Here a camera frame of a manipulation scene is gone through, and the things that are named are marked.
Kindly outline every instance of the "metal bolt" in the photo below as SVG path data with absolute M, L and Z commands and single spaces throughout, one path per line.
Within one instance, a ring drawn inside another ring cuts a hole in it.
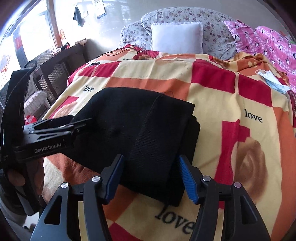
M 202 179 L 205 181 L 205 182 L 209 182 L 211 180 L 211 177 L 209 176 L 203 176 Z
M 234 183 L 234 186 L 235 186 L 236 188 L 241 188 L 241 187 L 242 187 L 242 184 L 239 183 L 239 182 L 235 182 L 235 183 Z
M 94 183 L 97 183 L 98 181 L 101 180 L 101 178 L 98 177 L 98 176 L 95 176 L 95 177 L 93 177 L 91 180 L 92 180 Z
M 69 183 L 62 183 L 61 188 L 67 188 L 69 186 Z

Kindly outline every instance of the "pink pillow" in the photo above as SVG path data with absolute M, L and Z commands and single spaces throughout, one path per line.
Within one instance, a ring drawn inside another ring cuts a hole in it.
M 264 26 L 252 29 L 241 21 L 225 21 L 238 52 L 264 54 L 273 65 L 287 73 L 293 91 L 296 90 L 296 45 L 278 32 Z

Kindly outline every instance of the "blue surgical mask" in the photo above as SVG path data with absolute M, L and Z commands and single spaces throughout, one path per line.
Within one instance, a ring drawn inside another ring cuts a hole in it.
M 256 71 L 256 74 L 261 75 L 264 78 L 264 80 L 266 81 L 266 84 L 268 84 L 268 86 L 270 88 L 272 88 L 282 94 L 286 94 L 286 92 L 291 89 L 287 85 L 282 85 L 270 70 L 265 71 L 265 70 L 259 69 Z

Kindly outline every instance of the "human hand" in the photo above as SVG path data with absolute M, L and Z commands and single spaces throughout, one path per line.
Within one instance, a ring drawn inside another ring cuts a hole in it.
M 37 172 L 34 176 L 34 183 L 36 186 L 36 193 L 38 195 L 41 195 L 44 185 L 44 168 L 43 168 L 43 158 L 39 158 L 35 160 L 38 165 Z M 8 180 L 12 183 L 14 186 L 24 186 L 26 183 L 26 180 L 23 175 L 21 175 L 16 170 L 10 169 L 7 172 Z

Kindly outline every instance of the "folded black clothing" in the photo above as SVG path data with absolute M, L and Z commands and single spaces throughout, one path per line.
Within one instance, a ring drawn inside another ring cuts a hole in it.
M 194 104 L 163 93 L 105 88 L 72 119 L 75 122 L 94 118 L 96 126 L 78 135 L 75 148 L 63 154 L 98 173 L 121 154 L 126 158 L 121 184 L 178 205 L 184 186 L 174 161 L 180 154 L 188 155 L 192 161 L 200 129 L 193 110 Z M 188 123 L 193 127 L 186 128 Z M 172 179 L 178 180 L 177 187 L 168 184 Z M 175 189 L 179 189 L 179 194 L 171 195 Z

